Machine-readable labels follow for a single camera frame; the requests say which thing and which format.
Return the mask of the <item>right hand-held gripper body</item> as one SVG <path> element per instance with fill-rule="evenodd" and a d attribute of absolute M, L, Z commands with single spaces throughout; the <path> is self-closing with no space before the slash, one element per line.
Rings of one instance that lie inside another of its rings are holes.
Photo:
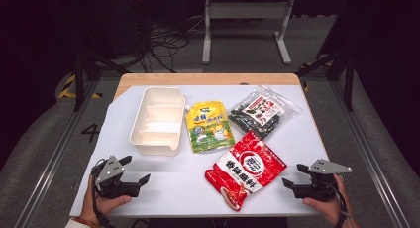
<path fill-rule="evenodd" d="M 353 171 L 350 167 L 342 166 L 324 159 L 318 159 L 308 167 L 311 183 L 295 184 L 292 189 L 293 193 L 296 198 L 310 197 L 322 202 L 332 199 L 338 190 L 334 175 Z"/>

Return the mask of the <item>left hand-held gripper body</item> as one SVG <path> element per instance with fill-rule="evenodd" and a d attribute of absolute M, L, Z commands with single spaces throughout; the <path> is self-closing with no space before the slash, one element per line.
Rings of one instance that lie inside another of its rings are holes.
<path fill-rule="evenodd" d="M 137 197 L 141 187 L 137 182 L 122 182 L 121 177 L 124 171 L 124 166 L 119 164 L 119 160 L 114 155 L 107 160 L 101 159 L 91 170 L 98 194 L 108 199 L 122 195 Z"/>

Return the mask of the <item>person's left hand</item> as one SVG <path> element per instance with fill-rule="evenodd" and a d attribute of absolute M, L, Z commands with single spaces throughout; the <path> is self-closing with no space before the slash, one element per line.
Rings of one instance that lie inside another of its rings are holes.
<path fill-rule="evenodd" d="M 99 221 L 93 208 L 93 201 L 96 201 L 97 210 L 104 216 L 108 216 L 114 209 L 132 201 L 132 197 L 128 195 L 122 195 L 114 199 L 102 198 L 100 196 L 95 197 L 93 195 L 94 191 L 95 188 L 92 186 L 92 177 L 90 177 L 87 183 L 87 189 L 79 218 L 95 225 L 99 225 Z"/>

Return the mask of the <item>person's right hand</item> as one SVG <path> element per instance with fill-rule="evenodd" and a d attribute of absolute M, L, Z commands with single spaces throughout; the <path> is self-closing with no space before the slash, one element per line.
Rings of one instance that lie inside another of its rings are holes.
<path fill-rule="evenodd" d="M 334 178 L 336 180 L 340 193 L 346 201 L 347 210 L 349 214 L 349 217 L 344 221 L 342 228 L 359 228 L 359 224 L 357 223 L 355 215 L 353 214 L 350 199 L 347 195 L 347 191 L 344 187 L 344 184 L 338 175 L 335 174 Z M 324 216 L 324 218 L 330 224 L 333 225 L 333 227 L 336 227 L 336 225 L 339 222 L 339 218 L 342 215 L 341 201 L 338 197 L 335 197 L 333 200 L 330 200 L 328 202 L 321 202 L 313 198 L 306 197 L 302 200 L 302 203 L 320 212 Z"/>

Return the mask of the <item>red white seasoning packet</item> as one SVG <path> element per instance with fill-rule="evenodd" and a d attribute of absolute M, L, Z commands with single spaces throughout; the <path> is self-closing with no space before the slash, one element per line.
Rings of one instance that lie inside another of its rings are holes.
<path fill-rule="evenodd" d="M 221 156 L 205 178 L 227 205 L 240 211 L 245 199 L 272 183 L 287 164 L 253 131 Z"/>

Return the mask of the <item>white divided plastic box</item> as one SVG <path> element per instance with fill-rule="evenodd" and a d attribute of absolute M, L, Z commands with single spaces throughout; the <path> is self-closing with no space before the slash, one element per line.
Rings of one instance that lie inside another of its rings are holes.
<path fill-rule="evenodd" d="M 130 142 L 142 155 L 178 153 L 185 98 L 177 87 L 148 87 L 143 94 Z"/>

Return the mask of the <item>clear bag of dark seaweed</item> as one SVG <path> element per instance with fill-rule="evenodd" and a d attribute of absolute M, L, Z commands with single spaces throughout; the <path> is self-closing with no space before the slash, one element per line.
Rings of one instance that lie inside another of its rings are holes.
<path fill-rule="evenodd" d="M 243 132 L 254 131 L 262 140 L 303 109 L 266 85 L 259 85 L 239 102 L 228 118 Z"/>

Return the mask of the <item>yellow green spouted pouch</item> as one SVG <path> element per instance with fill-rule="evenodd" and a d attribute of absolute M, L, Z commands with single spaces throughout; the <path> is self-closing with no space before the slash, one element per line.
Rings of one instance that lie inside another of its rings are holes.
<path fill-rule="evenodd" d="M 185 120 L 193 153 L 235 145 L 224 104 L 220 100 L 195 103 L 187 109 Z"/>

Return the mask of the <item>black metal stand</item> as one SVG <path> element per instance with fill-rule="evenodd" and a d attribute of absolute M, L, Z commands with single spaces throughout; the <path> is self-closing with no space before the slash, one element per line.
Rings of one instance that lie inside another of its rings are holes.
<path fill-rule="evenodd" d="M 350 51 L 338 51 L 329 55 L 326 55 L 315 62 L 308 64 L 303 68 L 299 68 L 295 74 L 298 77 L 304 76 L 309 72 L 312 72 L 327 62 L 331 63 L 331 66 L 326 72 L 326 77 L 330 81 L 337 81 L 342 73 L 345 74 L 344 84 L 344 102 L 349 111 L 353 111 L 352 106 L 352 94 L 353 94 L 353 81 L 354 81 L 354 60 Z"/>
<path fill-rule="evenodd" d="M 101 76 L 99 66 L 96 62 L 101 62 L 105 66 L 109 67 L 120 74 L 128 73 L 126 69 L 115 64 L 111 60 L 95 54 L 90 51 L 80 52 L 74 60 L 73 72 L 75 75 L 75 95 L 76 102 L 74 106 L 74 112 L 77 112 L 85 99 L 88 97 L 86 88 L 84 86 L 84 76 L 87 76 L 89 81 L 98 81 Z"/>

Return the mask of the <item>yellow black floor tape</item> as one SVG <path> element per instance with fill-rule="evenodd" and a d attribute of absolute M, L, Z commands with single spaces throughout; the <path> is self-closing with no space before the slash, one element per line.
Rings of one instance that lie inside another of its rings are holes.
<path fill-rule="evenodd" d="M 75 82 L 76 76 L 72 73 L 66 80 L 61 92 L 59 93 L 59 98 L 75 98 L 76 93 L 70 91 L 71 85 Z"/>

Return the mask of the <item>white metal stand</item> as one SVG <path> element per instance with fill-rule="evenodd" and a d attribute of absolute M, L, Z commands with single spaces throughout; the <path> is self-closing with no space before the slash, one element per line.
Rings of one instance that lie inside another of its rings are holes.
<path fill-rule="evenodd" d="M 291 64 L 284 36 L 295 0 L 280 2 L 212 2 L 205 0 L 204 23 L 205 36 L 202 63 L 209 64 L 211 56 L 211 20 L 212 19 L 279 19 L 280 28 L 273 33 L 283 63 Z"/>

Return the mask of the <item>aluminium floor rail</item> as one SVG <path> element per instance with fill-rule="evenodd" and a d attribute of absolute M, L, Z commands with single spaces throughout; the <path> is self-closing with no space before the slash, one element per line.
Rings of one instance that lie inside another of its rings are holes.
<path fill-rule="evenodd" d="M 402 211 L 394 192 L 392 191 L 388 179 L 385 177 L 382 169 L 380 168 L 378 161 L 376 160 L 368 140 L 365 137 L 362 128 L 353 112 L 351 112 L 345 101 L 344 91 L 340 87 L 340 83 L 336 81 L 329 82 L 331 90 L 337 98 L 342 110 L 344 111 L 345 117 L 350 124 L 353 134 L 358 142 L 359 154 L 363 158 L 363 161 L 367 167 L 368 173 L 376 187 L 376 190 L 391 218 L 391 221 L 395 228 L 411 228 L 404 212 Z"/>
<path fill-rule="evenodd" d="M 87 107 L 91 96 L 98 85 L 98 81 L 89 81 L 86 83 L 86 88 L 82 92 L 77 92 L 76 98 L 77 110 L 73 112 L 66 124 L 66 127 L 55 146 L 53 153 L 42 171 L 40 178 L 33 189 L 30 198 L 28 199 L 25 207 L 23 208 L 14 228 L 29 228 L 35 214 L 40 207 L 52 181 L 59 168 L 59 165 L 68 149 L 71 136 Z"/>

